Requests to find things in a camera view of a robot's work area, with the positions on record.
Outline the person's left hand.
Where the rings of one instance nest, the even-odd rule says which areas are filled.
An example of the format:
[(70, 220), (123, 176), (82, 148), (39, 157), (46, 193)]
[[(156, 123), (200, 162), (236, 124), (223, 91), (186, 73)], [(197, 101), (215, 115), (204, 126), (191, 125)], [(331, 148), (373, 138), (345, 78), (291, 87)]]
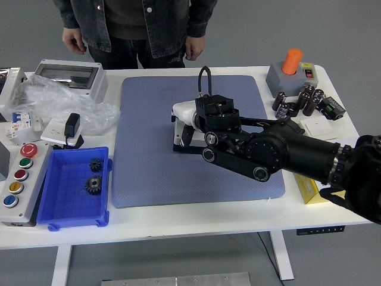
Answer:
[(185, 40), (185, 55), (189, 61), (195, 61), (205, 49), (205, 36), (195, 38), (187, 36)]

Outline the person's right hand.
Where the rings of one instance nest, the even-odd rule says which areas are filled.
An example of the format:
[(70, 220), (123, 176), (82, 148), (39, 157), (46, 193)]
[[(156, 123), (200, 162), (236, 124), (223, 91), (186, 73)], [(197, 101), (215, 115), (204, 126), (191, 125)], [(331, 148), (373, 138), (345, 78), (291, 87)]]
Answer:
[(74, 54), (84, 55), (87, 51), (79, 28), (63, 28), (62, 41), (68, 50)]

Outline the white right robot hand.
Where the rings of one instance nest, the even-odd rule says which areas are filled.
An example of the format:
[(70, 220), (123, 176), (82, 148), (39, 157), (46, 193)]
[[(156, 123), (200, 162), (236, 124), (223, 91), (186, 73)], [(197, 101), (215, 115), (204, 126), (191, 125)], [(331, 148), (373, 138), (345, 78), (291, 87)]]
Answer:
[(181, 147), (189, 147), (196, 131), (195, 100), (174, 104), (171, 115), (174, 116), (174, 143)]

